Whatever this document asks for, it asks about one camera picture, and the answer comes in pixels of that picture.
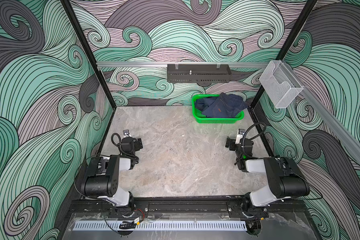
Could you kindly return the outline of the clear plastic wall bin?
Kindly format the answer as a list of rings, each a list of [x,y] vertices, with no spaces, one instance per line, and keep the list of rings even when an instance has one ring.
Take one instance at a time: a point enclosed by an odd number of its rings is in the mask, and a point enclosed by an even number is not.
[[[303,91],[298,76],[283,61],[270,61],[260,76],[260,83],[276,109],[286,109]]]

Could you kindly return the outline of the black front mounting rail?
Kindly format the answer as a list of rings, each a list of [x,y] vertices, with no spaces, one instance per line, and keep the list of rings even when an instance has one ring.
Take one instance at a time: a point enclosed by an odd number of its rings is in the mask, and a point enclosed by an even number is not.
[[[101,213],[121,219],[135,215],[155,219],[164,214],[222,214],[246,220],[266,218],[270,213],[297,213],[305,210],[304,202],[299,200],[277,201],[264,207],[253,207],[245,196],[217,196],[135,198],[126,207],[114,207],[104,200],[76,200],[71,203],[69,213]]]

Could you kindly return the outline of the right aluminium rail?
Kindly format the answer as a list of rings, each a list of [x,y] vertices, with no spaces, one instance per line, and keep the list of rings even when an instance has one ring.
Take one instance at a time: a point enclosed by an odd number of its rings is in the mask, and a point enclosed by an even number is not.
[[[340,140],[346,152],[351,154],[360,165],[360,137],[353,136],[337,118],[337,114],[344,113],[346,120],[350,123],[360,121],[355,113],[360,103],[354,107],[347,107],[346,95],[342,89],[327,87],[318,74],[306,67],[298,67],[297,70],[293,70],[290,65],[286,64],[286,68],[288,78],[303,89],[301,94]]]

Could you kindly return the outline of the dark blue denim trousers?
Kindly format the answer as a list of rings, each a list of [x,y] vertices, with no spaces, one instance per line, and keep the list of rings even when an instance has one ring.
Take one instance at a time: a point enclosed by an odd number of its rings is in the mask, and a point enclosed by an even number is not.
[[[225,93],[195,100],[195,108],[207,118],[235,118],[248,106],[241,96]]]

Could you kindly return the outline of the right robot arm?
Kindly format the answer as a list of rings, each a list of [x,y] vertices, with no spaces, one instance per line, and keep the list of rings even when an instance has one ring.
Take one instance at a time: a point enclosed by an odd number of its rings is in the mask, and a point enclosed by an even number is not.
[[[307,201],[316,201],[323,198],[308,198],[311,185],[297,166],[297,163],[288,157],[263,157],[253,156],[254,139],[263,134],[267,129],[265,123],[259,122],[248,129],[238,129],[236,137],[226,138],[225,147],[235,152],[235,165],[244,173],[262,173],[267,177],[267,184],[245,194],[243,210],[248,212],[253,209],[269,206],[277,201],[298,199],[304,197]]]

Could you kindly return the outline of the green plastic basket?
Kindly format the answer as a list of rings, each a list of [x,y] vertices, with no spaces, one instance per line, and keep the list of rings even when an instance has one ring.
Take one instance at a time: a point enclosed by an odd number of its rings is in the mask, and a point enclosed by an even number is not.
[[[199,124],[234,124],[244,118],[244,111],[239,112],[234,118],[207,118],[202,111],[196,108],[196,100],[208,97],[218,97],[219,95],[194,95],[192,97],[192,114]]]

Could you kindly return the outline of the black perforated wall shelf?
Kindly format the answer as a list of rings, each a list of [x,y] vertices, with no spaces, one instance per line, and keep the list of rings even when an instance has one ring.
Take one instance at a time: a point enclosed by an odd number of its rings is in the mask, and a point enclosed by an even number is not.
[[[167,81],[169,83],[228,83],[232,71],[223,64],[168,64]]]

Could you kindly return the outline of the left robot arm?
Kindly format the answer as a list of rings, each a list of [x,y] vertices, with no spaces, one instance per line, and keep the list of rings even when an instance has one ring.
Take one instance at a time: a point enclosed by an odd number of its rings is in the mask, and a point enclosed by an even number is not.
[[[80,194],[85,198],[104,200],[116,208],[134,211],[133,194],[119,186],[119,175],[133,170],[139,163],[136,152],[143,149],[143,142],[140,138],[133,138],[129,130],[124,130],[122,136],[113,133],[111,142],[119,154],[90,158]]]

